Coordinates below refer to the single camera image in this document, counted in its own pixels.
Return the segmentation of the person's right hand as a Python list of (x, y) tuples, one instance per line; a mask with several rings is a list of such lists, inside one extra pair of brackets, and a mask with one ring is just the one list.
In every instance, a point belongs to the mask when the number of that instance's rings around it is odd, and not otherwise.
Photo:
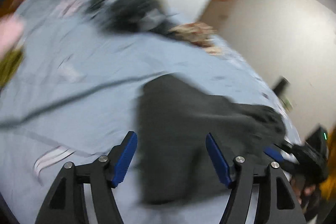
[(318, 206), (321, 195), (316, 184), (311, 184), (300, 174), (292, 176), (290, 184), (304, 213)]

